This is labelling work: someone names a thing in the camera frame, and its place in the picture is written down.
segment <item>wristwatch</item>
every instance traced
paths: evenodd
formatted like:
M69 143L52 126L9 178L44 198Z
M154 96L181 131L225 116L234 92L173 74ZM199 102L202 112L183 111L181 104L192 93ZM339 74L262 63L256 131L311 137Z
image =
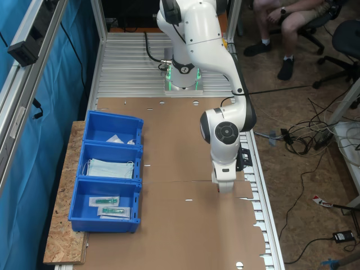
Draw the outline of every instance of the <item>wristwatch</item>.
M281 15L285 15L286 14L286 9L285 9L285 7L282 7L281 8Z

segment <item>metal table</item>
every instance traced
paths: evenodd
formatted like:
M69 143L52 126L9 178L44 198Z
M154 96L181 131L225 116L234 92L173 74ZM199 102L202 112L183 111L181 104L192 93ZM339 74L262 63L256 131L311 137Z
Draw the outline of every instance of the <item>metal table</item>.
M165 77L146 54L145 38L142 33L108 33L101 2L91 0L100 37L97 61L89 95L88 110L97 109L100 97L168 97L164 92ZM224 35L233 43L237 19L242 0L232 1L227 32ZM157 58L164 57L164 49L171 48L171 40L165 34L148 34L150 53ZM230 52L235 52L233 45ZM178 94L177 97L228 97L230 84L221 74L201 71L204 91L201 93ZM256 226L260 227L265 241L264 258L266 269L284 270L280 245L261 169L253 131L240 133L243 148L250 149L253 166L244 169L245 178L251 182L254 198ZM55 270L72 269L71 265L56 265Z

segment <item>white sock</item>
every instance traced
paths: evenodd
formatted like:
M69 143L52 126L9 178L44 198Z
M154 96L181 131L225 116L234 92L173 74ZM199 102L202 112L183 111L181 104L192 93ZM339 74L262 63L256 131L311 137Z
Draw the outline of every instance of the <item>white sock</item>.
M284 60L287 60L287 59L293 60L293 59L294 59L294 55L291 55L290 57L287 57L287 56L285 55L285 57L284 57L283 59L284 59Z
M263 44L265 45L269 45L270 44L270 39L262 39L261 40Z

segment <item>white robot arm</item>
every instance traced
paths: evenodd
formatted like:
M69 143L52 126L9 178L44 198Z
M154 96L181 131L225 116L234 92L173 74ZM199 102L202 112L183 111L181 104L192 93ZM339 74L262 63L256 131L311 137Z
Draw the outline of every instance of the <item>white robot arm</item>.
M235 103L207 110L200 119L202 136L211 145L211 178L221 193L230 192L236 180L236 161L241 147L239 132L251 130L256 123L237 59L225 49L222 41L218 9L223 12L226 4L227 0L162 0L157 15L159 28L174 45L172 65L179 67L172 69L172 73L173 70L176 73L172 74L174 84L193 85L192 71L197 68L221 73L230 82Z

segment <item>leg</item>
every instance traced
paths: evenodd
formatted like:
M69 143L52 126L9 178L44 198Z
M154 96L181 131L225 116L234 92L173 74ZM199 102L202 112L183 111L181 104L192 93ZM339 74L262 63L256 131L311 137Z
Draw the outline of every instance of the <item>leg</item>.
M256 23L258 24L261 39L269 39L268 10L274 10L280 7L280 0L254 0L254 13Z
M262 41L246 48L244 50L245 56L255 56L259 53L269 52L271 50L268 22L266 21L266 18L268 16L268 10L274 10L278 7L280 7L280 0L254 0L254 13Z
M298 30L306 24L302 14L294 12L290 14L281 25L285 56L290 57L294 54L298 42Z
M290 80L294 69L294 51L298 42L298 30L306 24L302 14L294 12L281 24L282 41L285 48L285 58L277 75L279 80Z

